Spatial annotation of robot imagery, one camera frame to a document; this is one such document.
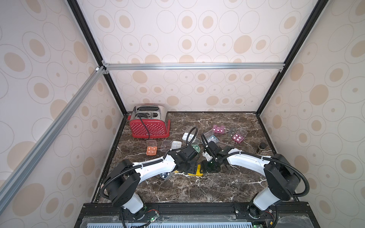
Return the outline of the green round pillbox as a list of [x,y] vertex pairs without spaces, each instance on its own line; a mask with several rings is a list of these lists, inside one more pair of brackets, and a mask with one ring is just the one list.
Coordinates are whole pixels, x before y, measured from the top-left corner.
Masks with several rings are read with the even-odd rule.
[[199,145],[193,144],[192,147],[199,153],[201,151]]

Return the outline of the magenta pillbox clear lid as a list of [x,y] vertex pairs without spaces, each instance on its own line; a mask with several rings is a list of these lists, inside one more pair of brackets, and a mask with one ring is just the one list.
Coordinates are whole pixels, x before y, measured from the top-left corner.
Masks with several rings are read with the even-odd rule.
[[244,128],[236,128],[230,131],[231,140],[235,143],[242,143],[247,136],[248,132]]

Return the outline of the dark blue round pillbox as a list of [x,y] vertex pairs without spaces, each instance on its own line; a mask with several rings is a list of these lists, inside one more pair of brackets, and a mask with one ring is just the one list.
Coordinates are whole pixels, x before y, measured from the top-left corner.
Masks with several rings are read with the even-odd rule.
[[172,178],[174,175],[174,172],[172,173],[161,173],[159,174],[160,178],[163,180],[163,182],[168,181],[170,178]]

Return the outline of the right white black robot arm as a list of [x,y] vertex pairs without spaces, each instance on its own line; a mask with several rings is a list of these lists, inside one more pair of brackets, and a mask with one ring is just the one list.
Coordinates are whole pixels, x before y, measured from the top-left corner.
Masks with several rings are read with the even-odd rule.
[[258,219],[273,204],[303,197],[309,193],[310,183],[298,169],[290,165],[281,154],[260,156],[226,146],[219,147],[201,134],[206,160],[201,162],[201,173],[219,173],[223,165],[235,165],[265,176],[268,187],[250,201],[247,211]]

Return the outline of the yellow lidded rectangular pillbox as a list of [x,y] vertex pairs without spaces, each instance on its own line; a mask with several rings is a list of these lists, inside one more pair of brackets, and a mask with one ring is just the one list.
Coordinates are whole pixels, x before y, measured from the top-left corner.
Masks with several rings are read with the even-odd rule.
[[197,176],[197,177],[202,177],[203,174],[200,172],[201,171],[201,166],[198,165],[197,166],[197,170],[196,173],[183,173],[184,175],[188,175],[188,176]]

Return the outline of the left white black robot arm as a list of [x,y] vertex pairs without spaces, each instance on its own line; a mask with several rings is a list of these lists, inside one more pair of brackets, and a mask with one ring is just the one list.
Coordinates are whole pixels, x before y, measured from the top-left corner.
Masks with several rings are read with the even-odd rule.
[[195,174],[198,166],[198,152],[192,147],[192,142],[198,135],[197,127],[193,127],[189,135],[191,140],[181,148],[169,149],[164,156],[146,162],[130,162],[128,159],[120,162],[104,179],[100,195],[112,202],[114,207],[127,209],[132,214],[144,211],[145,205],[136,189],[140,183],[162,173]]

